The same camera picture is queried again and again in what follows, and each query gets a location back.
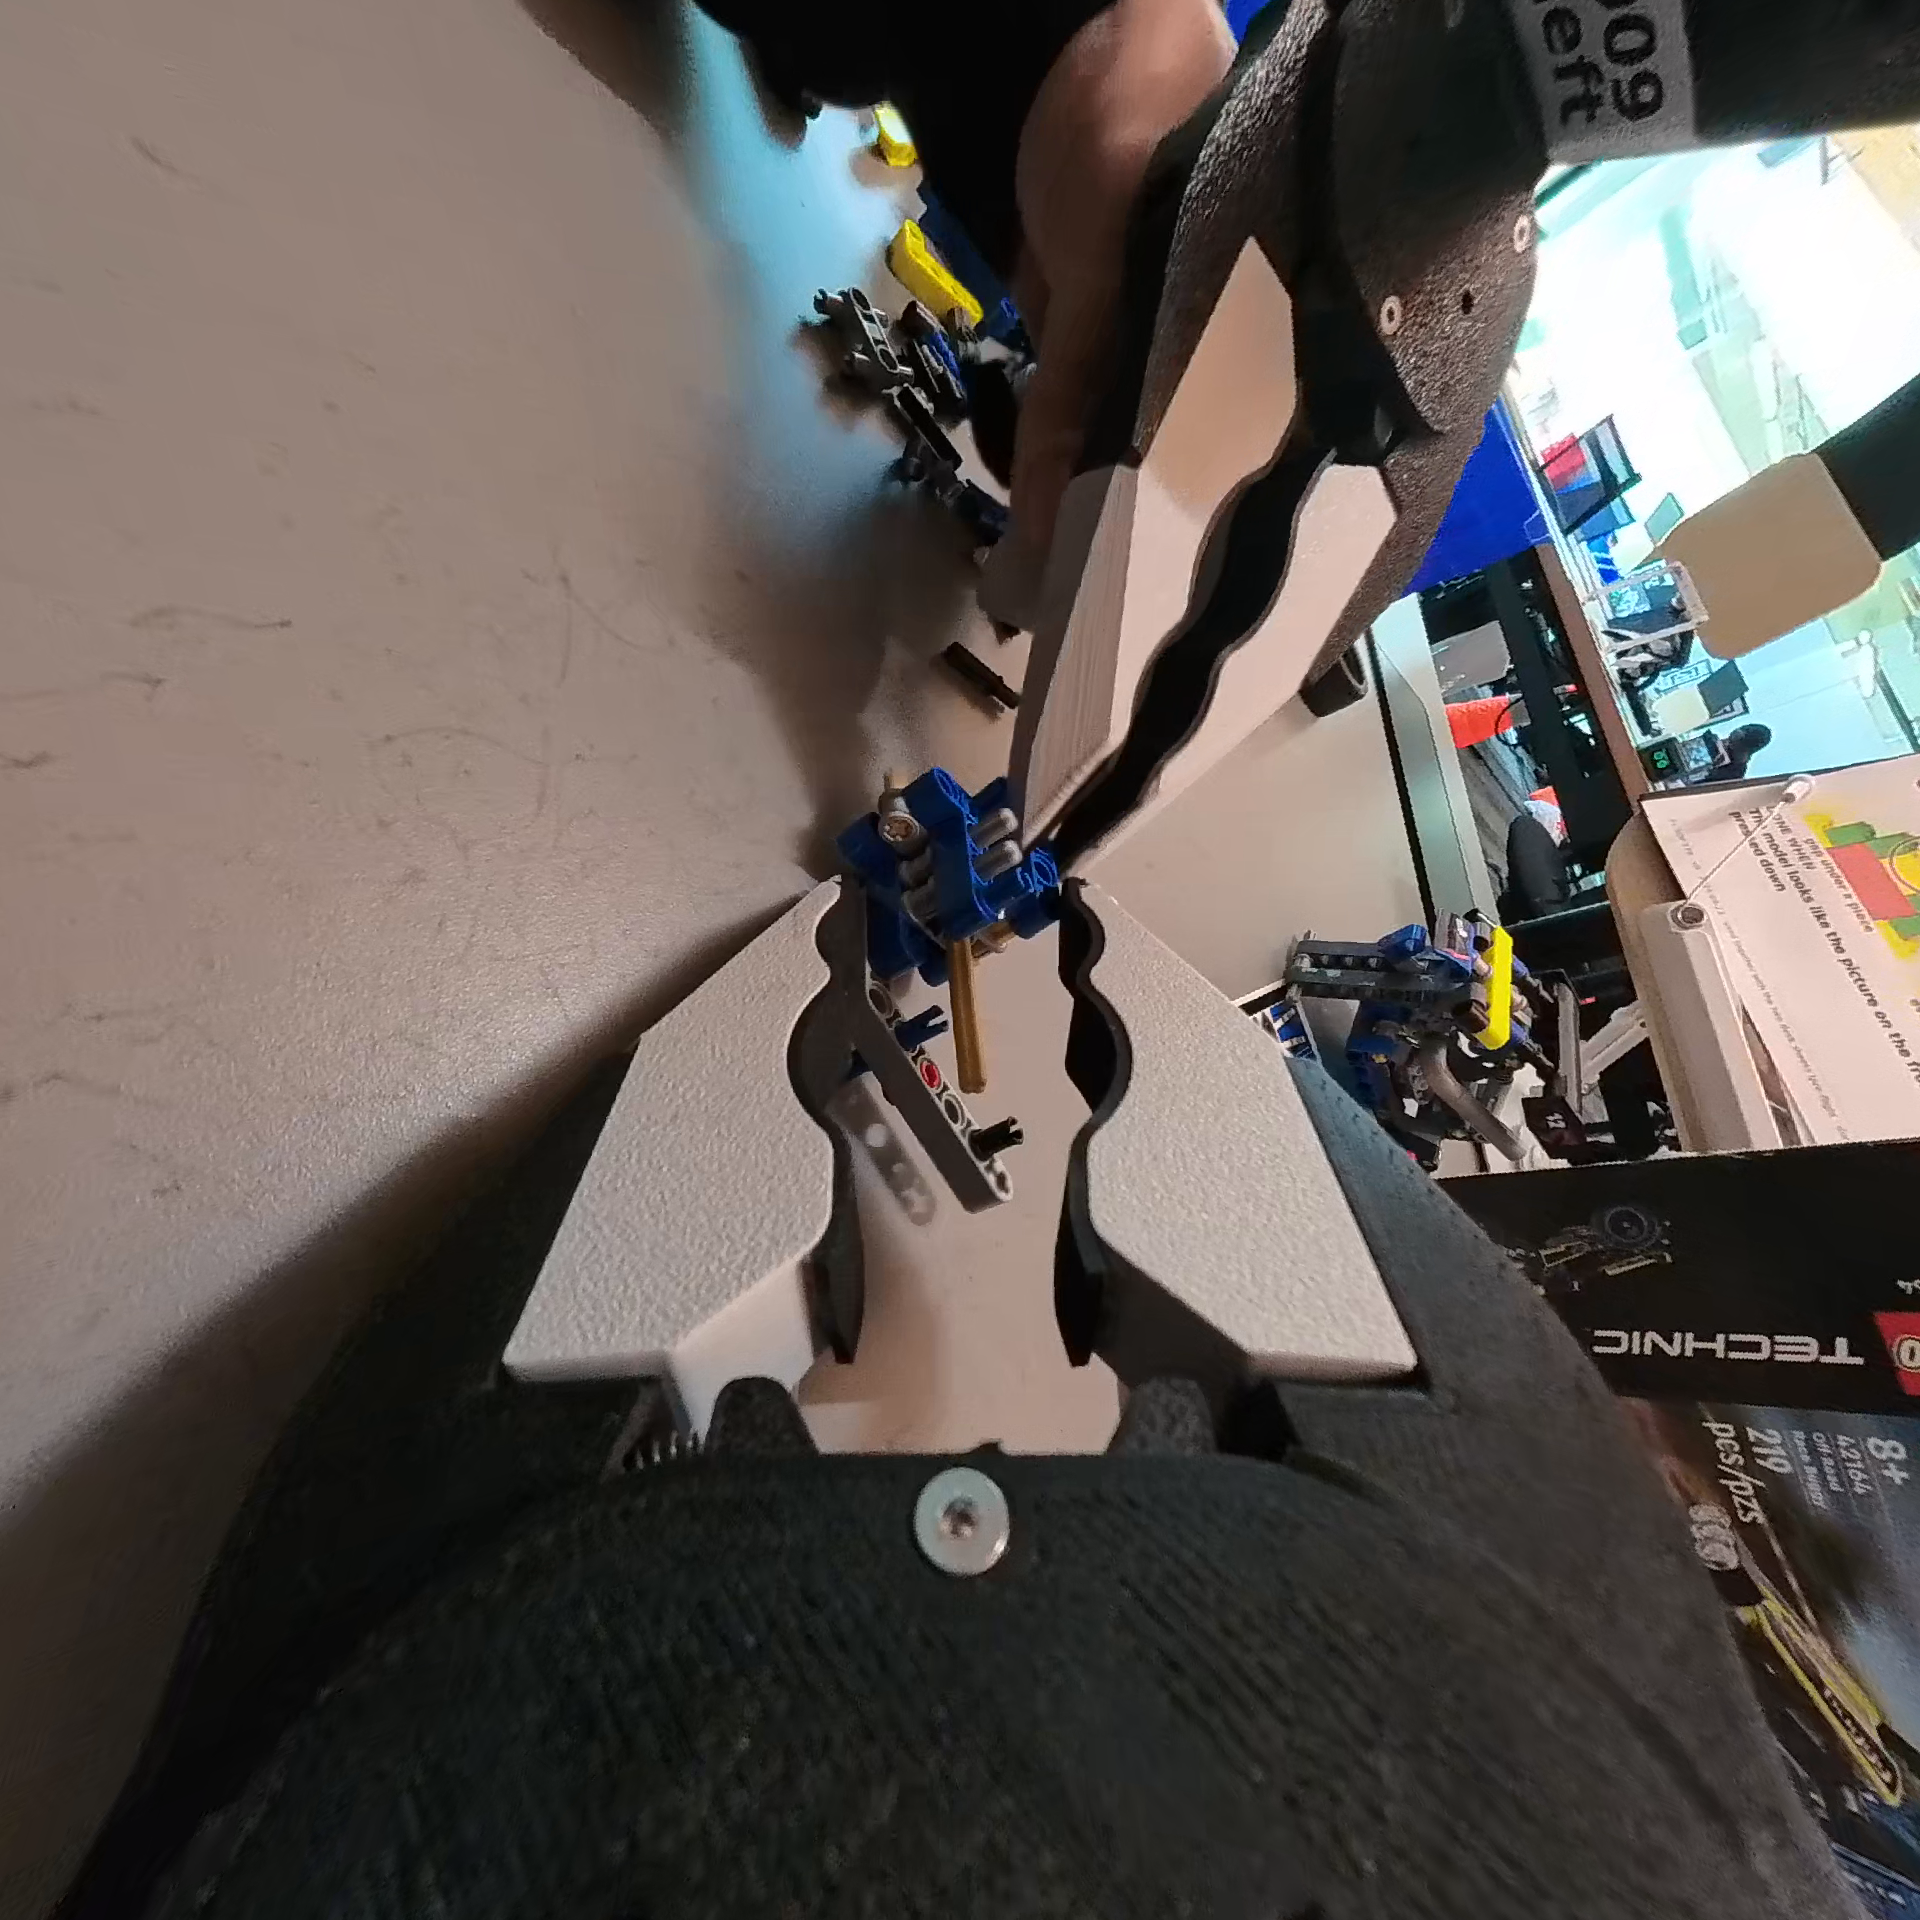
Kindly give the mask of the partly built lego car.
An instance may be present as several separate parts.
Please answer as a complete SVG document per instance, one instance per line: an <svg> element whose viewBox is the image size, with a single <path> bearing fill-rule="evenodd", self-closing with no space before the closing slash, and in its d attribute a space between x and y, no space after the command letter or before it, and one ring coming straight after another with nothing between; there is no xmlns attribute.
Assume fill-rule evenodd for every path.
<svg viewBox="0 0 1920 1920"><path fill-rule="evenodd" d="M1370 942L1298 939L1300 1013L1344 1007L1324 1069L1426 1170L1644 1161L1676 1154L1667 1093L1615 939L1549 939L1480 906Z"/></svg>

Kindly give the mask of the pile of loose lego pieces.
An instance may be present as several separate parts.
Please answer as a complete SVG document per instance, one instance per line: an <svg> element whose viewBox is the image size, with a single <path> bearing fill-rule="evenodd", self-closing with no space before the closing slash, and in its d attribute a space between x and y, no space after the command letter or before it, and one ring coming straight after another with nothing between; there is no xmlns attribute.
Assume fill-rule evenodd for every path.
<svg viewBox="0 0 1920 1920"><path fill-rule="evenodd" d="M919 491L982 557L1013 519L1013 448L1034 354L1004 278L919 183L919 212L885 241L894 305L857 282L817 291L809 328L836 347L829 386L894 425L888 485Z"/></svg>

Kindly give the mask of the white plastic bar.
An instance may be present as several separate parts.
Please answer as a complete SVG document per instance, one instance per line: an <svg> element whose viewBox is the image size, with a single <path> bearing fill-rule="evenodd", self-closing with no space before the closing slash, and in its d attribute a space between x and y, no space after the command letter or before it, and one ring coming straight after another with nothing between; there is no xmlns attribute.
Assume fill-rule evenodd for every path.
<svg viewBox="0 0 1920 1920"><path fill-rule="evenodd" d="M1677 1154L1799 1145L1791 1107L1741 1014L1702 904L1655 896L1615 916Z"/></svg>

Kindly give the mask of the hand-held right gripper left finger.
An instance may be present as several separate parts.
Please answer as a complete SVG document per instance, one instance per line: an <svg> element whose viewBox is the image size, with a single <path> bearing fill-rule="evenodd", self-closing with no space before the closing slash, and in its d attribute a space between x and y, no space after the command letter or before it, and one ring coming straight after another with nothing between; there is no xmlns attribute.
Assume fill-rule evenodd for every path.
<svg viewBox="0 0 1920 1920"><path fill-rule="evenodd" d="M657 1377L707 1428L731 1377L797 1391L853 1360L864 1240L829 1120L851 1042L844 883L797 896L635 1045L506 1334L526 1385Z"/></svg>

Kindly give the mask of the blue grey lego sub-assembly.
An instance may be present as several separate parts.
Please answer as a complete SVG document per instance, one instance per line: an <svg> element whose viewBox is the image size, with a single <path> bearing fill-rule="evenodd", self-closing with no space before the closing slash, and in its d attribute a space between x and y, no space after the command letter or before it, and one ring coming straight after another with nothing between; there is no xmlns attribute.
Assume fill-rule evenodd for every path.
<svg viewBox="0 0 1920 1920"><path fill-rule="evenodd" d="M1013 835L1030 842L1013 809L1013 781L969 791L931 767L888 773L874 809L839 831L839 904L829 931L829 980L851 1014L851 1074L871 1074L919 1141L931 1171L969 1213L1013 1196L1004 1154L1022 1120L982 1112L988 1019L982 963L1017 939L955 939L969 859Z"/></svg>

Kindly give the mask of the lego set box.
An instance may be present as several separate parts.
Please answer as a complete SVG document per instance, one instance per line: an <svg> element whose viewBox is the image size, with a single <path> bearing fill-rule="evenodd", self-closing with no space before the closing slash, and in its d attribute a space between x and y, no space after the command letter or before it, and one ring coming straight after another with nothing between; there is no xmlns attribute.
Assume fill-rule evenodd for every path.
<svg viewBox="0 0 1920 1920"><path fill-rule="evenodd" d="M1655 1450L1859 1911L1915 1916L1920 1145L1451 1171L1445 1186Z"/></svg>

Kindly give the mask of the printed instruction poster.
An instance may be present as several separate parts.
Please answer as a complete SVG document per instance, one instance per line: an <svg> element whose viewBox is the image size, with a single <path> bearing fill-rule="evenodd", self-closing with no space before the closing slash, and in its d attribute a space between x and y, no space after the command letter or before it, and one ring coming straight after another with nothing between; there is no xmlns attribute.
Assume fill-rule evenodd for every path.
<svg viewBox="0 0 1920 1920"><path fill-rule="evenodd" d="M1920 761L1667 783L1655 848L1809 1145L1920 1134Z"/></svg>

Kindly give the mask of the person's left hand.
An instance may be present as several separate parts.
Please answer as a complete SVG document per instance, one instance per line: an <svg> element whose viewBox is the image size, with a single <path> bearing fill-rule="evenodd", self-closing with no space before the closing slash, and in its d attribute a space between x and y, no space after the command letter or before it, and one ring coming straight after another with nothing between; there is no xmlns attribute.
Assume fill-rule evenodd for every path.
<svg viewBox="0 0 1920 1920"><path fill-rule="evenodd" d="M1067 485L1114 363L1130 212L1152 147L1227 76L1236 39L1212 0L1117 0L1052 60L1017 144L1017 305L1034 374L1013 442L1013 519L976 604L1030 634Z"/></svg>

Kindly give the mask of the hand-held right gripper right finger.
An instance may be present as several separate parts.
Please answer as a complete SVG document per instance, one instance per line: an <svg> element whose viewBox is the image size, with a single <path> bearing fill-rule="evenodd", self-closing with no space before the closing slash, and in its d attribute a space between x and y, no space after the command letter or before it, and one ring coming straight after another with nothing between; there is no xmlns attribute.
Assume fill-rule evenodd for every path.
<svg viewBox="0 0 1920 1920"><path fill-rule="evenodd" d="M1117 1385L1400 1385L1419 1369L1298 1058L1106 886L1058 895L1054 1331Z"/></svg>

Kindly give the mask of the blue plastic bin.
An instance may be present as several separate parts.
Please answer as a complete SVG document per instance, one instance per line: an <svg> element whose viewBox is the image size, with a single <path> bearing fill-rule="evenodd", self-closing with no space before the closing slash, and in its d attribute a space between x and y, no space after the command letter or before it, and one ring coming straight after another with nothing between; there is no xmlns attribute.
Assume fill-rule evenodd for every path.
<svg viewBox="0 0 1920 1920"><path fill-rule="evenodd" d="M1472 578L1532 546L1546 546L1546 505L1510 408L1497 397L1402 594Z"/></svg>

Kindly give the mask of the wooden top background desk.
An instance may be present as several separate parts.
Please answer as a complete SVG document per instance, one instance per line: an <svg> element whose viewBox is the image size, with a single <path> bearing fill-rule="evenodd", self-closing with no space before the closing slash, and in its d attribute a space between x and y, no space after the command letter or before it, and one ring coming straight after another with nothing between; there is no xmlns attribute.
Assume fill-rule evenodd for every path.
<svg viewBox="0 0 1920 1920"><path fill-rule="evenodd" d="M1601 862L1649 781L1583 594L1578 557L1588 557L1588 550L1567 538L1536 451L1532 469L1546 505L1546 546L1419 597L1427 637L1445 637L1437 604L1483 610L1493 618L1526 701L1532 761L1546 770L1563 804L1573 852Z"/></svg>

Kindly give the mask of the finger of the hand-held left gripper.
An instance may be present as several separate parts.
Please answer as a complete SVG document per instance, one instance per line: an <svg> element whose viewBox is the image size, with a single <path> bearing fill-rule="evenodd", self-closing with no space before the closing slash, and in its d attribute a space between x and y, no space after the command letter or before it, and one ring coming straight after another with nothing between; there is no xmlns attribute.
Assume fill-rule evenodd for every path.
<svg viewBox="0 0 1920 1920"><path fill-rule="evenodd" d="M1234 501L1117 744L1054 821L1058 873L1092 873L1300 695L1389 530L1385 474L1331 454L1281 454Z"/></svg>
<svg viewBox="0 0 1920 1920"><path fill-rule="evenodd" d="M1248 241L1146 451L1071 479L1013 738L1022 840L1052 840L1117 758L1146 673L1202 610L1207 538L1298 415L1290 301Z"/></svg>

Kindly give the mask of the hanging cardboard piece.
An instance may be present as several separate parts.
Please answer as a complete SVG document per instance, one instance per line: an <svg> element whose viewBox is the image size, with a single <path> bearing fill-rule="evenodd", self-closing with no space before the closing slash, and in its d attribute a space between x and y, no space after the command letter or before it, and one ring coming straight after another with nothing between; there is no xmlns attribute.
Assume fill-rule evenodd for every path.
<svg viewBox="0 0 1920 1920"><path fill-rule="evenodd" d="M1677 567L1709 657L1750 657L1874 589L1920 538L1920 382L1813 451L1686 516L1658 557Z"/></svg>

